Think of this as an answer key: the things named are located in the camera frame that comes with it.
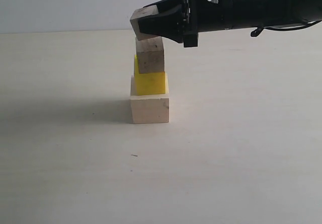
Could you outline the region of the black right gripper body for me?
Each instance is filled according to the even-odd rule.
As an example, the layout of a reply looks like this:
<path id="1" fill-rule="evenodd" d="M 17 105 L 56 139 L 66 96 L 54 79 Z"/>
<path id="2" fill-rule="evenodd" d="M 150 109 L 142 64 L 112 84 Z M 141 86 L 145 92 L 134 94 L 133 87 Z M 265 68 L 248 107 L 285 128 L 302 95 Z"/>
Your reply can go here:
<path id="1" fill-rule="evenodd" d="M 197 47 L 199 33 L 230 30 L 233 27 L 233 2 L 220 0 L 183 0 L 183 46 Z"/>

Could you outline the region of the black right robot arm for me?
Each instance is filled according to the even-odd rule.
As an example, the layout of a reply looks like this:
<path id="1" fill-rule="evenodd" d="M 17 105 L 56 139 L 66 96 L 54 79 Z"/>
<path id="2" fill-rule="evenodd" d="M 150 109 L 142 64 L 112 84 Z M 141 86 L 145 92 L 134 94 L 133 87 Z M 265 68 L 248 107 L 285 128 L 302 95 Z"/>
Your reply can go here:
<path id="1" fill-rule="evenodd" d="M 134 21 L 138 40 L 161 36 L 196 47 L 203 32 L 250 28 L 292 31 L 321 22 L 321 0 L 161 0 L 144 6 Z"/>

